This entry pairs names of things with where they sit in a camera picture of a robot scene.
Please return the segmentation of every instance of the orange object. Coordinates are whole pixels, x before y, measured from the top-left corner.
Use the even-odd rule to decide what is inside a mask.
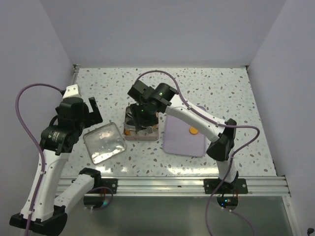
[[[130,136],[130,131],[129,130],[124,130],[124,133],[126,136]]]
[[[199,133],[199,131],[197,129],[195,129],[194,127],[192,127],[192,126],[189,128],[189,132],[192,135],[196,135],[197,133]]]

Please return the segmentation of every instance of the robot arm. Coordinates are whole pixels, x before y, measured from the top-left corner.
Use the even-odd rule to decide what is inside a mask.
[[[56,108],[57,115],[41,133],[40,147],[45,163],[39,158],[34,183],[21,212],[10,219],[10,225],[25,229],[31,213],[30,229],[33,232],[57,236],[63,230],[67,213],[93,187],[101,186],[99,171],[85,168],[77,180],[55,199],[59,179],[73,146],[78,142],[84,128],[103,122],[94,98],[89,98],[93,111],[89,112],[77,85],[68,86],[63,101]],[[39,176],[42,182],[37,191],[33,212],[29,212],[31,199],[36,192]]]
[[[156,89],[146,86],[143,82],[137,81],[129,90],[128,95],[138,104],[131,104],[130,109],[135,120],[136,127],[151,126],[158,123],[156,112],[166,113],[177,117],[187,124],[196,128],[205,135],[211,144],[207,154],[216,160],[219,169],[219,178],[223,179],[229,169],[229,155],[234,147],[235,128],[216,126],[194,113],[191,108],[196,109],[202,115],[217,123],[236,125],[232,119],[225,121],[217,118],[197,106],[191,104],[187,107],[177,91],[167,84],[159,84]],[[238,172],[232,165],[225,182],[233,183],[238,177]]]

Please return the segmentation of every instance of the white wall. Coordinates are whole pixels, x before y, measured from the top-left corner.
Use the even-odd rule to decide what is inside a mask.
[[[65,87],[72,64],[39,0],[1,0],[0,32],[0,235],[16,236],[9,219],[30,192],[38,151],[16,118],[15,96],[35,82]],[[49,88],[32,88],[22,96],[22,117],[38,140],[60,99]]]
[[[84,66],[248,65],[285,0],[41,0]]]
[[[315,228],[314,10],[314,0],[287,0],[250,65],[269,148],[304,233]]]

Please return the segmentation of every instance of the cable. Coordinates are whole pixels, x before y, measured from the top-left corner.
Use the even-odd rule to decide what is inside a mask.
[[[181,98],[182,102],[183,102],[187,107],[189,107],[189,103],[185,100],[185,98],[184,98],[184,96],[183,96],[183,94],[182,94],[182,92],[181,92],[181,90],[180,90],[180,88],[179,88],[179,85],[178,85],[177,81],[175,80],[175,78],[174,78],[171,74],[169,74],[169,73],[167,73],[167,72],[165,72],[165,71],[162,71],[162,70],[150,70],[150,71],[144,72],[144,73],[142,73],[141,75],[138,76],[138,78],[136,79],[135,82],[137,82],[140,78],[142,78],[144,75],[149,74],[149,73],[162,73],[162,74],[165,74],[165,75],[167,75],[168,77],[170,77],[170,78],[173,80],[173,82],[174,82],[174,84],[175,84],[175,86],[176,86],[176,89],[177,89],[177,91],[178,91],[179,97]],[[249,144],[251,144],[252,142],[254,142],[254,141],[258,138],[258,136],[259,136],[259,134],[260,134],[260,130],[259,130],[257,127],[252,126],[252,125],[226,125],[226,124],[218,124],[218,123],[215,122],[214,120],[212,120],[212,119],[210,119],[210,118],[204,116],[203,114],[201,114],[201,113],[200,113],[199,111],[197,111],[196,109],[194,109],[194,108],[192,108],[192,107],[189,107],[189,108],[190,108],[195,114],[197,114],[198,116],[202,117],[203,119],[209,121],[210,123],[212,123],[212,124],[214,124],[214,125],[221,126],[221,127],[226,127],[226,128],[250,128],[250,129],[254,129],[254,130],[257,131],[257,134],[255,135],[255,137],[253,137],[251,140],[249,140],[249,141],[248,141],[247,143],[245,143],[244,145],[240,146],[238,149],[236,149],[236,150],[232,153],[231,158],[230,158],[230,164],[229,164],[228,170],[227,170],[227,172],[226,172],[224,178],[221,180],[221,182],[218,184],[218,186],[217,186],[217,187],[215,188],[215,190],[212,192],[211,196],[209,197],[209,199],[208,199],[208,201],[207,201],[206,212],[205,212],[206,226],[207,226],[207,229],[208,229],[209,234],[210,234],[211,236],[213,236],[213,234],[212,234],[212,232],[211,232],[211,230],[210,230],[209,223],[208,223],[208,209],[209,209],[209,204],[210,204],[210,202],[211,202],[213,196],[214,196],[215,193],[218,191],[218,189],[222,186],[222,184],[224,183],[225,179],[227,178],[229,172],[231,171],[234,155],[235,155],[236,153],[238,153],[240,150],[242,150],[243,148],[245,148],[247,145],[249,145]],[[250,222],[248,219],[246,219],[245,217],[243,217],[241,214],[236,213],[236,212],[233,212],[233,213],[236,214],[236,215],[238,215],[238,216],[240,216],[240,217],[242,217],[245,221],[247,221],[248,224],[250,225],[251,229],[252,229],[252,234],[253,234],[254,236],[256,236],[256,232],[255,232],[255,230],[254,230],[253,225],[251,224],[251,222]]]
[[[30,130],[27,128],[27,126],[25,125],[22,117],[21,117],[21,114],[20,114],[20,108],[19,108],[19,101],[20,101],[20,97],[22,95],[22,93],[31,88],[31,87],[35,87],[35,86],[46,86],[46,87],[50,87],[50,88],[53,88],[53,89],[56,89],[58,90],[60,93],[62,92],[61,89],[55,87],[55,86],[52,86],[52,85],[48,85],[48,84],[41,84],[41,83],[38,83],[38,84],[32,84],[32,85],[28,85],[24,88],[22,88],[18,95],[16,96],[16,99],[15,99],[15,112],[16,112],[16,115],[19,119],[19,122],[21,123],[22,127],[24,128],[24,130],[26,131],[26,133],[28,134],[28,136],[32,139],[32,141],[34,142],[34,144],[36,145],[38,151],[39,151],[39,154],[40,154],[40,158],[41,158],[41,171],[44,172],[45,171],[45,165],[43,163],[45,163],[45,156],[44,156],[44,153],[43,153],[43,150],[41,149],[38,141],[36,140],[36,138],[34,137],[34,135],[30,132]],[[34,190],[34,193],[33,193],[33,196],[31,198],[31,204],[30,204],[30,214],[28,216],[28,220],[27,220],[27,223],[26,223],[26,228],[25,228],[25,234],[24,236],[28,236],[29,235],[29,230],[30,230],[30,225],[31,225],[31,219],[32,219],[32,212],[33,212],[33,207],[34,207],[34,203],[35,203],[35,200],[36,200],[36,196],[38,194],[38,190],[39,190],[39,187],[40,187],[40,183],[43,179],[43,175],[40,175],[39,178],[38,178],[38,181],[37,181],[37,184],[36,184],[36,187],[35,187],[35,190]]]
[[[110,188],[105,187],[105,186],[94,188],[94,189],[90,190],[88,193],[93,193],[93,192],[95,192],[95,191],[97,191],[99,189],[106,189],[106,190],[108,190],[111,193],[112,196],[111,196],[109,202],[106,205],[102,205],[101,207],[98,207],[98,208],[91,208],[92,210],[103,210],[103,209],[107,208],[111,204],[111,202],[113,201],[113,198],[114,198],[113,190],[111,190]]]
[[[57,118],[58,118],[58,115],[54,116],[54,117],[51,119],[51,121],[49,122],[49,126],[53,126],[54,123],[56,122]]]

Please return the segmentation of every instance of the terrazzo surface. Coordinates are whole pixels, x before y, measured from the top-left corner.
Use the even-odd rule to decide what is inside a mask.
[[[208,113],[219,118],[233,118],[241,124],[255,125],[261,134],[253,144],[238,154],[234,161],[240,176],[276,176],[273,160],[257,111],[247,72],[244,68],[85,68],[80,69],[76,83],[82,98],[96,98],[103,123],[85,129],[83,134],[114,122],[123,132],[124,111],[134,101],[127,95],[139,74],[161,69],[172,74],[179,82],[181,91],[190,102],[204,106]],[[166,75],[146,75],[142,81],[156,87],[165,82],[173,85]],[[103,176],[115,177],[216,177],[218,169],[213,159],[180,156],[162,150],[165,114],[160,114],[158,141],[126,141],[126,151],[93,164],[83,135],[74,146],[62,176],[77,176],[84,168],[95,168]],[[254,130],[238,129],[235,147],[239,147],[255,135]]]

